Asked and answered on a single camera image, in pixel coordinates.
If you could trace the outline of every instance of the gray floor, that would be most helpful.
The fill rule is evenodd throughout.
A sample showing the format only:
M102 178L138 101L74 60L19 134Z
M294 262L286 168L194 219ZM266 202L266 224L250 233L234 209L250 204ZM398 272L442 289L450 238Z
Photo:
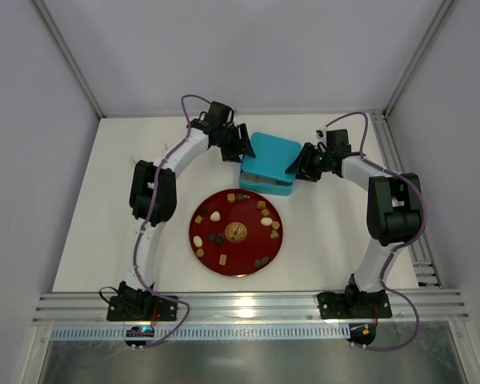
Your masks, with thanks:
M373 345L396 345L413 329L412 323L380 324ZM467 383L445 322L422 324L417 341L389 353L351 348L344 340L174 342L144 352L119 352L123 345L52 342L40 382Z

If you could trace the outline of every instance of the blue box lid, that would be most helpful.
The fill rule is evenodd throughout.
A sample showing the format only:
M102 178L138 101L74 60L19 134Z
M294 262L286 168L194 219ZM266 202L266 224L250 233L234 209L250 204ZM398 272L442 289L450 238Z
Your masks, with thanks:
M272 178L279 182L294 182L295 174L286 174L285 171L301 151L299 142L254 132L250 137L250 144L256 153L256 158L243 157L243 172Z

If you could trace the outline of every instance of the white wall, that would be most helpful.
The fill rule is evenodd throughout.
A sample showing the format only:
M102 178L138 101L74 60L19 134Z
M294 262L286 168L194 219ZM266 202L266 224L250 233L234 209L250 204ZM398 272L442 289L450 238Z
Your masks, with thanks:
M441 0L46 0L107 115L386 106Z
M17 382L98 120L28 1L0 1L0 383Z
M480 336L480 0L458 3L391 121L422 180L442 279Z

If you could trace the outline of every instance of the red plate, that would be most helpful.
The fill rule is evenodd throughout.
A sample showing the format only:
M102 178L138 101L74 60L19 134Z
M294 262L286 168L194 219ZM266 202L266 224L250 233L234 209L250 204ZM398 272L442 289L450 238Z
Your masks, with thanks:
M234 202L228 200L230 194L235 196ZM263 209L257 207L258 202L265 202L269 211L267 217L278 222L279 228L261 224ZM215 211L221 216L217 222L210 219ZM196 220L198 216L202 218L200 223ZM215 234L215 238L220 234L223 243L218 244L220 239L212 241L211 234ZM244 276L258 272L274 260L282 244L282 221L274 206L263 196L250 190L223 190L205 200L192 215L189 240L194 254L198 254L194 236L202 240L204 255L196 257L205 266L226 276ZM226 256L224 265L221 265L221 255Z

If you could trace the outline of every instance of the white table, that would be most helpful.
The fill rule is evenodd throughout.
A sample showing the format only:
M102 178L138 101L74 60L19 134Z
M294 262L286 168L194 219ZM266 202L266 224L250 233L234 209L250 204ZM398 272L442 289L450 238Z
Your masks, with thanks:
M238 116L250 134L276 134L300 143L316 142L316 129L334 114ZM108 118L100 123L94 148L66 240L54 292L96 292L118 286L131 263L134 218L128 205L136 161L151 161L185 133L184 117ZM347 128L357 150L361 117L334 125ZM382 164L373 128L365 153ZM239 164L223 163L220 150L210 148L177 181L178 207L167 223L155 262L155 288L165 292L340 290L360 264L369 241L366 192L333 174L317 183L297 181L292 195L267 195L282 216L282 248L263 270L229 278L208 270L188 243L189 220L211 194L238 187ZM393 288L418 284L409 253L404 250L387 283Z

